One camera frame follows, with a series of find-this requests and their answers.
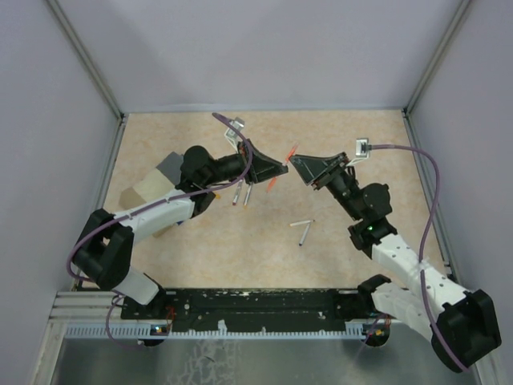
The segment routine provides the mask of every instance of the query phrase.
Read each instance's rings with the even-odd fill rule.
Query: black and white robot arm
[[[466,367],[500,346],[491,298],[482,290],[470,292],[451,281],[426,259],[419,262],[418,255],[387,221],[386,216],[392,213],[388,185],[373,183],[360,188],[352,166],[356,162],[349,161],[344,152],[327,158],[295,155],[290,162],[307,185],[316,190],[326,187],[357,221],[349,227],[356,249],[393,272],[408,289],[400,288],[385,276],[372,277],[358,287],[370,310],[389,314],[417,331],[431,342],[437,356],[453,371],[461,369],[443,347],[434,327],[450,352]],[[423,296],[429,304],[431,320]]]
[[[250,140],[248,144],[252,149],[252,161],[244,177],[246,183],[261,183],[288,171],[287,166],[255,149]],[[104,209],[94,211],[79,240],[103,225],[106,228],[78,249],[72,258],[73,264],[101,290],[113,290],[141,305],[158,309],[164,291],[157,282],[131,266],[133,246],[161,229],[203,213],[214,200],[214,192],[187,195],[240,177],[247,167],[248,154],[244,142],[238,144],[237,154],[220,159],[214,159],[201,146],[189,148],[180,167],[180,183],[165,196],[118,213],[108,213]]]

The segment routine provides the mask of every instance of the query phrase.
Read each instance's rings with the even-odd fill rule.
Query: gray floor
[[[64,342],[52,384],[476,384],[456,375],[430,345],[394,325],[382,348],[356,341],[170,340],[148,351],[124,351],[108,340]]]

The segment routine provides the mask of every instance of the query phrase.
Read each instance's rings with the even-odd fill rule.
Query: white wall
[[[459,1],[61,3],[124,111],[176,111],[404,107]]]
[[[475,2],[414,111],[442,169],[440,209],[459,277],[494,299],[513,379],[513,2]]]
[[[0,383],[27,383],[116,127],[41,0],[0,5]]]

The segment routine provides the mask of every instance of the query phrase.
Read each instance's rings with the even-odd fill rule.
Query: beige table surface
[[[246,122],[244,133],[264,154],[283,160],[295,142],[297,153],[354,155],[357,137],[371,143],[408,144],[400,111],[238,111],[224,112]],[[195,144],[214,157],[234,150],[225,127],[210,113],[130,115],[107,194],[105,208],[119,211],[119,194],[141,180],[165,156]],[[414,158],[409,152],[375,152],[356,167],[360,185],[390,186],[390,222],[418,249],[428,211]],[[141,241],[132,265],[167,287],[352,288],[375,274],[393,274],[352,245],[352,220],[325,189],[313,191],[293,167],[271,192],[255,185],[248,208],[232,206],[235,187],[220,192],[202,215],[175,226],[159,238]],[[303,227],[289,223],[315,219],[305,244]],[[431,232],[426,255],[442,270],[438,243]]]

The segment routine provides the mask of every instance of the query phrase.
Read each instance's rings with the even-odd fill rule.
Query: orange marker
[[[289,154],[287,155],[287,157],[285,158],[285,162],[282,163],[284,166],[286,166],[288,163],[289,163],[289,160],[290,160],[290,157],[292,155],[294,155],[294,153],[296,152],[297,148],[299,147],[299,143],[296,143],[294,144],[294,146],[292,147],[292,150],[290,150]],[[273,188],[273,186],[275,185],[276,181],[278,180],[278,178],[274,177],[271,179],[271,181],[269,182],[268,186],[267,186],[267,193],[269,191],[271,191],[271,188]]]

